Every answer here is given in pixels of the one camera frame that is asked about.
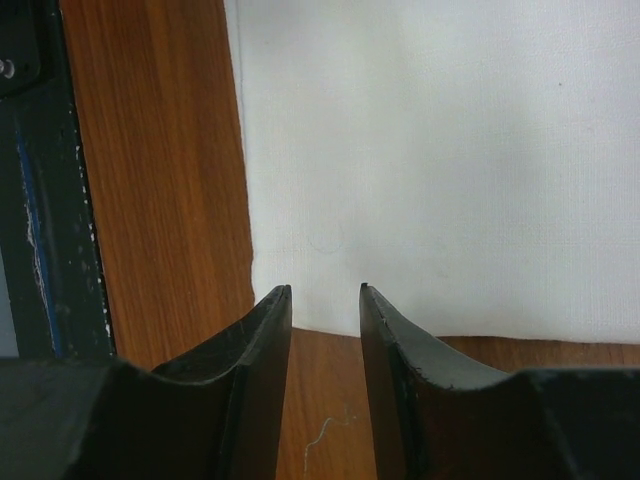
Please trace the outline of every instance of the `white towel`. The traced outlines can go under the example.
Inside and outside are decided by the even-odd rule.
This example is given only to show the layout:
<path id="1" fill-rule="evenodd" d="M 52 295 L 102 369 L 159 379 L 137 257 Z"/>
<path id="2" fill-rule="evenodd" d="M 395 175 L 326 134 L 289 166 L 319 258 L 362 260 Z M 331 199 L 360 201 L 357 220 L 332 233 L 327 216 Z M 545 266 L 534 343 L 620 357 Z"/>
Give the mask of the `white towel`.
<path id="1" fill-rule="evenodd" d="M 640 342 L 638 0 L 227 0 L 262 297 Z"/>

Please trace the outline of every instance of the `wood grain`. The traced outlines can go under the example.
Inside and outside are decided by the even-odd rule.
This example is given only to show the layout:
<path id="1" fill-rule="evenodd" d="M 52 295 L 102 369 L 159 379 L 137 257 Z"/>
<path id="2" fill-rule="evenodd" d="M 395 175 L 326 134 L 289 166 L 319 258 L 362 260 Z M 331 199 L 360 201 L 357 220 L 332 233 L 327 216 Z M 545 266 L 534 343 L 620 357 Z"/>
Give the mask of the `wood grain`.
<path id="1" fill-rule="evenodd" d="M 253 303 L 222 1 L 61 9 L 118 352 L 151 367 Z"/>
<path id="2" fill-rule="evenodd" d="M 376 478 L 359 339 L 294 330 L 276 478 Z"/>
<path id="3" fill-rule="evenodd" d="M 449 337 L 443 340 L 466 355 L 507 372 L 543 366 L 640 365 L 640 345 L 496 337 Z"/>
<path id="4" fill-rule="evenodd" d="M 151 367 L 253 302 L 222 0 L 61 7 L 117 346 Z M 507 371 L 640 364 L 640 346 L 446 341 Z M 294 330 L 277 478 L 376 478 L 359 339 Z"/>

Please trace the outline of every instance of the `white backdrop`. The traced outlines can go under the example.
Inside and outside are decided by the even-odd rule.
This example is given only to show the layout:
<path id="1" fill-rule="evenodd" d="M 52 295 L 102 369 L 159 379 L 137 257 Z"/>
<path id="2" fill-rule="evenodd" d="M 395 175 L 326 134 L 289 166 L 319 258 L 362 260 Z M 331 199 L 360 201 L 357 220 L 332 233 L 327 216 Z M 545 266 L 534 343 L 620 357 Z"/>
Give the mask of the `white backdrop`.
<path id="1" fill-rule="evenodd" d="M 640 342 L 640 2 L 227 0 L 257 297 Z"/>

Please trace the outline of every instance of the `white fabric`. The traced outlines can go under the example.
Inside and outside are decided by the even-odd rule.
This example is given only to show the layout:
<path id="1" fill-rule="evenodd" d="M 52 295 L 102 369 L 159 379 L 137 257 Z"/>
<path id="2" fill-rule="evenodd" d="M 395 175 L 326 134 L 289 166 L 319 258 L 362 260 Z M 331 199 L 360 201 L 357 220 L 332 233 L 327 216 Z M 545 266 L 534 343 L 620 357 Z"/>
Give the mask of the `white fabric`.
<path id="1" fill-rule="evenodd" d="M 640 342 L 638 0 L 227 0 L 259 298 Z"/>

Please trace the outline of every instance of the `blue stripe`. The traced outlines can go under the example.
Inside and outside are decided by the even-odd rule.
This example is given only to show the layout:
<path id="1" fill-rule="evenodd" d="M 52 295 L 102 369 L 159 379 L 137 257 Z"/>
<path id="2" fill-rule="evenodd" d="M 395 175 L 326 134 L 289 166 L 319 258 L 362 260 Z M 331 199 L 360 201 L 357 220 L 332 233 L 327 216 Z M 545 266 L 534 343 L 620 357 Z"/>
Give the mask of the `blue stripe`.
<path id="1" fill-rule="evenodd" d="M 49 285 L 49 270 L 47 268 L 47 257 L 44 252 L 44 246 L 42 242 L 42 233 L 40 231 L 40 219 L 38 217 L 38 208 L 36 203 L 36 194 L 33 183 L 33 177 L 31 175 L 31 162 L 29 161 L 29 155 L 27 154 L 27 148 L 20 133 L 20 129 L 16 128 L 16 140 L 18 142 L 18 156 L 20 157 L 20 168 L 22 169 L 22 180 L 24 181 L 24 191 L 27 197 L 27 209 L 29 210 L 29 216 L 31 217 L 31 228 L 33 229 L 31 234 L 33 236 L 33 243 L 35 247 L 35 261 L 40 265 L 40 276 L 42 282 L 42 289 L 44 290 L 44 306 L 49 320 L 49 331 L 51 332 L 51 344 L 53 346 L 53 352 L 56 357 L 62 356 L 62 341 L 60 335 L 60 329 L 56 320 L 56 309 L 53 302 L 53 295 L 51 294 L 51 288 Z"/>

